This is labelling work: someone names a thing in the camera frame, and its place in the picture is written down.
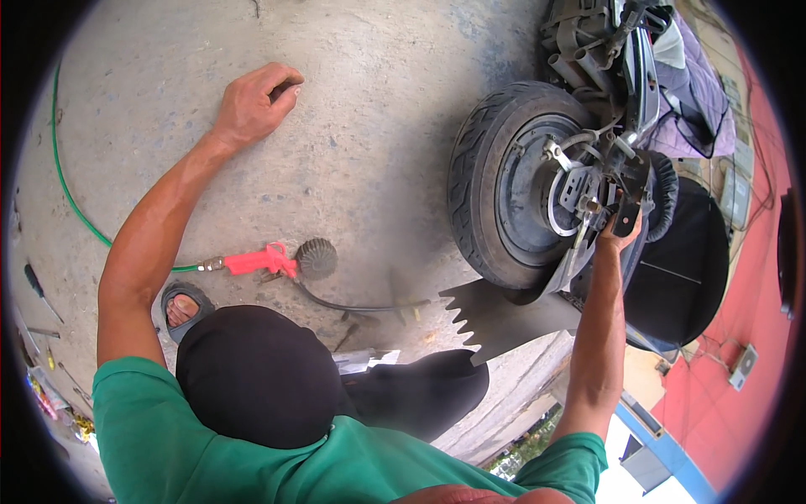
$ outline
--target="electrical box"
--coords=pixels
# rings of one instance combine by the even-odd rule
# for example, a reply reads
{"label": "electrical box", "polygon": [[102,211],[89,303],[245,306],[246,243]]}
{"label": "electrical box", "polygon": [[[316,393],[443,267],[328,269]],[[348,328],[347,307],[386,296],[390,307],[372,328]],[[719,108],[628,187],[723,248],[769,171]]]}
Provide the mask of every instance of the electrical box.
{"label": "electrical box", "polygon": [[736,391],[741,390],[744,386],[748,375],[750,375],[750,371],[752,371],[753,366],[755,366],[756,360],[758,360],[758,352],[753,348],[753,345],[747,344],[747,348],[742,352],[742,355],[736,362],[736,367],[728,378],[728,383],[733,385]]}

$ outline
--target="black hose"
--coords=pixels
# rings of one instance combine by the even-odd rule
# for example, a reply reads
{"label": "black hose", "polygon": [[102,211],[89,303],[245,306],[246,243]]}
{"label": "black hose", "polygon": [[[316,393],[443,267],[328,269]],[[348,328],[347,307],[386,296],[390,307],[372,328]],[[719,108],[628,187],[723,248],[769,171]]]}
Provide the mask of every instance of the black hose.
{"label": "black hose", "polygon": [[663,238],[671,227],[671,220],[675,216],[675,208],[677,207],[680,181],[675,167],[671,164],[671,159],[660,152],[654,151],[650,152],[650,159],[657,177],[657,182],[652,190],[652,198],[655,200],[655,204],[660,206],[659,209],[661,210],[657,223],[646,234],[646,241],[653,243]]}
{"label": "black hose", "polygon": [[308,299],[310,299],[311,301],[320,304],[322,306],[325,306],[327,308],[332,308],[334,310],[340,310],[340,311],[395,311],[395,310],[404,310],[405,308],[417,308],[419,306],[425,306],[431,304],[430,299],[424,299],[422,301],[409,302],[397,306],[345,306],[336,304],[334,302],[325,301],[322,298],[317,298],[298,279],[294,280],[294,284],[296,284],[297,287],[299,287],[299,289],[302,291],[302,293],[305,296],[307,296]]}

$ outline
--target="black tire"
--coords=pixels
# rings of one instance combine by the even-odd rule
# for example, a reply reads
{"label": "black tire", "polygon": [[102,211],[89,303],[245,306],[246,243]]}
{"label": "black tire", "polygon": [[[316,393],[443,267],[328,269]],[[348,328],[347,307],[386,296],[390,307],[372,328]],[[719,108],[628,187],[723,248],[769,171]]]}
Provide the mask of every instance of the black tire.
{"label": "black tire", "polygon": [[547,271],[515,260],[502,243],[493,195],[496,176],[513,136],[530,120],[548,114],[563,115],[580,129],[594,127],[592,116],[566,91],[545,82],[514,82],[476,106],[451,155],[448,218],[456,245],[482,277],[510,289],[534,288]]}

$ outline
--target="metal tube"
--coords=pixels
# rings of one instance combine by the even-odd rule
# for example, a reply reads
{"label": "metal tube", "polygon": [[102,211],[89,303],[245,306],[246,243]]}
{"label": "metal tube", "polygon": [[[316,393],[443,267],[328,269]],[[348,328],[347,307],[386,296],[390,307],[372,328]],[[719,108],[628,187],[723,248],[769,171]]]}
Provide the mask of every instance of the metal tube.
{"label": "metal tube", "polygon": [[555,53],[549,56],[549,66],[559,73],[559,76],[565,79],[565,82],[574,89],[580,88],[585,85],[585,79],[580,75],[580,70],[571,66],[559,54]]}
{"label": "metal tube", "polygon": [[601,70],[596,66],[596,62],[593,60],[593,56],[591,56],[590,52],[586,51],[585,49],[579,49],[574,53],[574,60],[582,68],[582,70],[584,70],[585,73],[590,76],[596,85],[599,86],[599,89],[605,93],[613,94],[615,88],[613,88],[613,83],[610,81],[610,77],[608,77],[604,70]]}

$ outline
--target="screwdriver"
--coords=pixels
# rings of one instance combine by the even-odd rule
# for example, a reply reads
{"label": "screwdriver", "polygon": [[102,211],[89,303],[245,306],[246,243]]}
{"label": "screwdriver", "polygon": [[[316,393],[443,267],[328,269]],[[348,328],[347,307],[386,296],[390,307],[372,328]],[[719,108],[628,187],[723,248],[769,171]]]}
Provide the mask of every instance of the screwdriver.
{"label": "screwdriver", "polygon": [[30,264],[25,264],[25,278],[28,279],[28,283],[31,284],[31,288],[36,292],[36,295],[39,296],[42,301],[45,302],[45,305],[50,309],[51,313],[53,313],[59,322],[64,323],[64,320],[56,313],[56,310],[53,310],[53,306],[50,306],[50,303],[45,298],[45,292],[42,290],[42,285],[39,283],[39,279],[36,278],[34,274],[34,269],[31,267]]}

